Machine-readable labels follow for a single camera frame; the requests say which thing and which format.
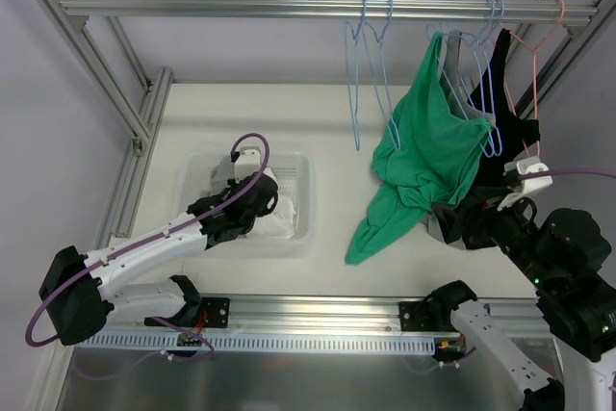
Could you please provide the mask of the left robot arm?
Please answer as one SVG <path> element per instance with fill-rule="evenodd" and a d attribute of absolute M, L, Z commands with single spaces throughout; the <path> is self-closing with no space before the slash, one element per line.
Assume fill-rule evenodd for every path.
<path fill-rule="evenodd" d="M 136 239 L 86 253 L 73 245 L 60 250 L 38 291 L 56 339 L 76 345 L 109 322 L 196 325 L 205 304 L 188 276 L 145 284 L 138 278 L 238 239 L 257 218 L 271 214 L 277 201 L 276 181 L 252 174 L 228 181 L 220 193 L 197 199 L 177 218 Z"/>

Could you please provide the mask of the white tank top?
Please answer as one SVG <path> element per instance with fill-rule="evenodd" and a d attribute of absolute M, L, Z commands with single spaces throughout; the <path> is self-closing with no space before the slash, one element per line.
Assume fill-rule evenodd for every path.
<path fill-rule="evenodd" d="M 294 219 L 295 206 L 293 201 L 289 196 L 279 193 L 277 205 L 273 212 L 262 218 L 257 218 L 246 237 L 248 239 L 288 240 L 295 233 Z"/>

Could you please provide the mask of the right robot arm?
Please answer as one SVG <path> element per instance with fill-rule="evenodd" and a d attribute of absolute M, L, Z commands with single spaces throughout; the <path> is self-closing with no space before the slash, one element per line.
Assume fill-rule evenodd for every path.
<path fill-rule="evenodd" d="M 461 334 L 500 370 L 522 410 L 614 409 L 615 289 L 599 274 L 609 242 L 583 210 L 556 209 L 537 225 L 531 199 L 501 202 L 497 192 L 482 190 L 455 208 L 436 204 L 433 212 L 452 236 L 493 243 L 532 284 L 558 345 L 563 378 L 523 354 L 461 280 L 432 291 L 415 319 Z"/>

